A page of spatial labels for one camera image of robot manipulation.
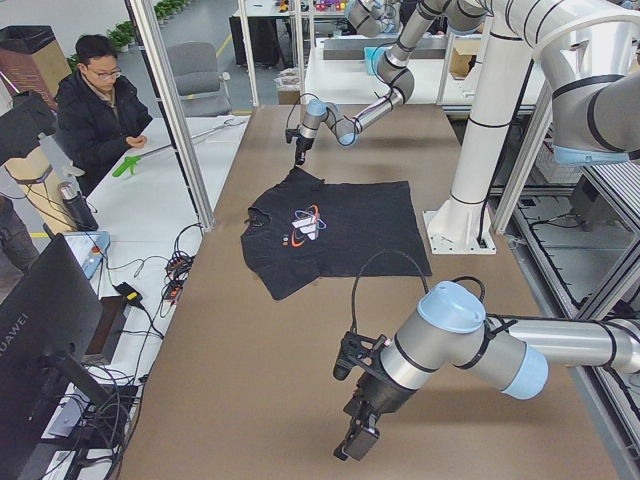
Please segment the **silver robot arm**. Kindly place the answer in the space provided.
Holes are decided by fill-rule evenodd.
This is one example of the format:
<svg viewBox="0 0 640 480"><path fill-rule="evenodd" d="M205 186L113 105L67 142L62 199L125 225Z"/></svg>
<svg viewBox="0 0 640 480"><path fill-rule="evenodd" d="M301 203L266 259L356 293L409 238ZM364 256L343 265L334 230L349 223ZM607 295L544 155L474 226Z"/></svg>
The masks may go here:
<svg viewBox="0 0 640 480"><path fill-rule="evenodd" d="M350 147L365 129L407 103L415 87L409 60L436 19L444 17L450 32L466 35L477 30L485 16L486 11L473 1L419 1L396 40L376 49L373 69L376 78L387 88L385 94L353 117L345 116L333 102L317 97L309 100L298 126L285 131L286 141L295 144L294 164L304 164L321 125L327 126L340 146Z"/></svg>
<svg viewBox="0 0 640 480"><path fill-rule="evenodd" d="M552 364L639 370L639 324L629 319L576 321L506 317L454 281L442 281L391 336L370 338L352 325L333 368L343 381L363 370L344 411L350 418L335 457L362 459L380 437L377 424L450 364L519 400L538 395Z"/></svg>

